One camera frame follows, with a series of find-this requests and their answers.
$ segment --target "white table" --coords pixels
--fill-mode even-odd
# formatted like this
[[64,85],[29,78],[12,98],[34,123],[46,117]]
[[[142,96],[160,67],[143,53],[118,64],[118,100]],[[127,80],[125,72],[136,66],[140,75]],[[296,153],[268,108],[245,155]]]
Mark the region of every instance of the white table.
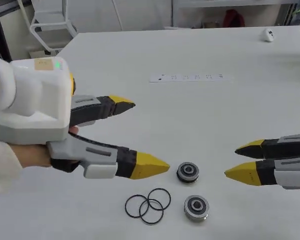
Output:
[[[72,174],[26,169],[0,196],[0,240],[300,240],[300,190],[249,186],[224,176],[252,161],[234,154],[237,147],[300,133],[300,27],[274,27],[273,43],[258,40],[262,30],[79,34],[60,54],[77,93],[116,94],[137,105],[80,133],[152,153],[170,163],[170,171],[143,180],[93,180],[80,168]],[[149,83],[156,73],[233,79]],[[184,161],[199,166],[194,185],[177,180]],[[148,226],[129,218],[126,199],[154,187],[172,195],[163,220]],[[184,216],[184,200],[192,194],[210,204],[204,224]]]

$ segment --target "bearing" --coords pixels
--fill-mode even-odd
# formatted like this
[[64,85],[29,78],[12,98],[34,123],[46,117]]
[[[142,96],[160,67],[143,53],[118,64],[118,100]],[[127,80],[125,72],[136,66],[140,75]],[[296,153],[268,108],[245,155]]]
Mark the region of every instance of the bearing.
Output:
[[204,221],[209,213],[208,201],[199,195],[188,196],[184,202],[184,213],[193,222]]
[[181,182],[192,184],[199,177],[199,168],[192,162],[181,163],[176,171],[176,176]]

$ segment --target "white power strip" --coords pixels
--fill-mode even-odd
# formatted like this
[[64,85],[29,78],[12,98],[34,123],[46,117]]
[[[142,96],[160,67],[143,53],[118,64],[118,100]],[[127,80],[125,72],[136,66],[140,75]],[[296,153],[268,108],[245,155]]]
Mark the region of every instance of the white power strip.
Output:
[[150,77],[150,83],[166,82],[211,82],[211,81],[228,81],[228,77],[223,74],[191,74],[191,75],[166,75],[157,74]]

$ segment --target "white sleeve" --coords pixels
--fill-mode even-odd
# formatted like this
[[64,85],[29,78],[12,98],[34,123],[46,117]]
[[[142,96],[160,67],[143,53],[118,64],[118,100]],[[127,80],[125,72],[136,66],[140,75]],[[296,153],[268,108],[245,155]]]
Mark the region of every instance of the white sleeve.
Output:
[[22,166],[10,146],[0,141],[0,193],[19,176]]

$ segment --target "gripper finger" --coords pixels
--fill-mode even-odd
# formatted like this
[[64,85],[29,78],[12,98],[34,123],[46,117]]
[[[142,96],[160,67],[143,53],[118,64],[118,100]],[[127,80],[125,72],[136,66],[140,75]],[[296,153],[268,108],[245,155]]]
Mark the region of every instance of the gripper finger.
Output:
[[49,142],[47,147],[52,166],[63,162],[64,169],[67,170],[73,167],[73,161],[79,161],[84,168],[84,176],[89,179],[114,176],[143,179],[164,173],[170,168],[167,163],[150,154],[93,141],[72,133],[64,141]]
[[74,95],[69,126],[91,125],[96,120],[121,114],[134,106],[130,100],[118,96]]

